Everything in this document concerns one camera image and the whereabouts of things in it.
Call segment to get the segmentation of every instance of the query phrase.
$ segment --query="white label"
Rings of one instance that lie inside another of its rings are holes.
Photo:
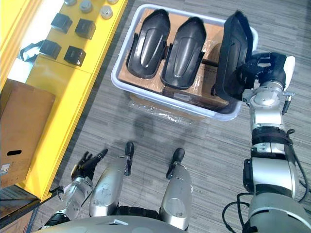
[[[0,175],[8,173],[10,164],[3,164],[0,170]]]

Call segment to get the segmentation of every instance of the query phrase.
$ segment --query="cardboard box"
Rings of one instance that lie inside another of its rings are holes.
[[[6,81],[0,98],[1,188],[26,178],[54,99],[49,92]]]
[[[28,212],[19,219],[2,228],[0,233],[26,233],[32,214],[33,211]]]
[[[139,34],[142,23],[144,19],[153,12],[153,9],[146,9],[140,19],[140,22],[138,23],[135,33]],[[167,46],[170,45],[170,43],[174,42],[175,35],[177,33],[178,28],[188,20],[188,17],[171,14],[169,13],[169,18],[171,22],[171,30],[170,34],[167,39]],[[211,60],[215,63],[218,63],[219,59],[219,51],[221,42],[223,40],[224,35],[224,28],[217,25],[212,24],[204,24],[205,30],[207,32],[207,38],[205,40],[205,43],[203,45],[202,51],[205,52],[203,59],[205,60]],[[163,59],[160,63],[159,69],[156,73],[156,75],[152,79],[142,79],[138,78],[135,75],[131,74],[126,67],[126,60],[127,60],[128,54],[126,56],[126,59],[123,62],[119,79],[125,83],[132,84],[134,86],[141,87],[146,90],[150,90],[159,94],[162,94],[165,85],[161,81],[161,73],[164,67],[165,60]]]
[[[216,75],[216,67],[201,64],[190,88],[178,90],[166,86],[163,95],[212,110],[221,109],[228,102],[212,93]]]

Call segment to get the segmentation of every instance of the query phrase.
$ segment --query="black square bracket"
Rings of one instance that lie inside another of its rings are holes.
[[[40,53],[46,56],[49,56],[53,59],[56,59],[60,50],[62,47],[60,47],[59,44],[56,42],[45,40],[40,48]]]
[[[57,13],[51,23],[52,28],[61,32],[67,33],[69,27],[72,24],[72,20],[67,15]]]
[[[69,46],[64,60],[76,66],[82,66],[82,62],[86,57],[86,52],[74,46]]]
[[[95,29],[96,25],[94,21],[81,18],[78,22],[75,32],[78,36],[91,40],[94,35]]]

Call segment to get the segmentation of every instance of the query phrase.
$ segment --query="gray carpet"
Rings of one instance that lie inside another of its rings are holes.
[[[248,108],[243,105],[239,116],[229,122],[207,118],[181,124],[131,106],[128,94],[111,83],[110,73],[135,10],[147,2],[129,0],[53,185],[70,182],[70,171],[86,150],[97,153],[107,147],[108,155],[95,171],[96,182],[106,165],[123,154],[125,143],[132,140],[136,146],[132,175],[124,179],[120,204],[159,210],[168,184],[168,163],[174,150],[183,147],[184,164],[194,187],[189,232],[227,233],[222,209],[245,191],[242,168],[244,159],[250,157],[251,146]],[[279,51],[296,57],[289,88],[296,96],[284,120],[288,129],[296,129],[292,136],[294,148],[311,181],[311,1],[158,0],[156,4],[223,19],[242,10],[259,33],[259,51]],[[33,230],[46,222],[57,203],[58,199],[53,198],[40,207]],[[311,209],[310,203],[309,196],[305,207]],[[88,203],[80,214],[87,216]],[[241,231],[236,207],[228,210],[227,221]]]

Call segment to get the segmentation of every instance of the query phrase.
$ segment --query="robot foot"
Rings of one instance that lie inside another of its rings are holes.
[[[173,171],[176,167],[176,164],[180,164],[185,156],[185,150],[182,148],[177,148],[174,152],[170,167],[166,173],[166,178],[170,180],[173,176]]]
[[[125,156],[127,157],[126,170],[124,173],[125,176],[131,175],[133,155],[134,155],[134,144],[133,142],[127,142],[125,147]]]

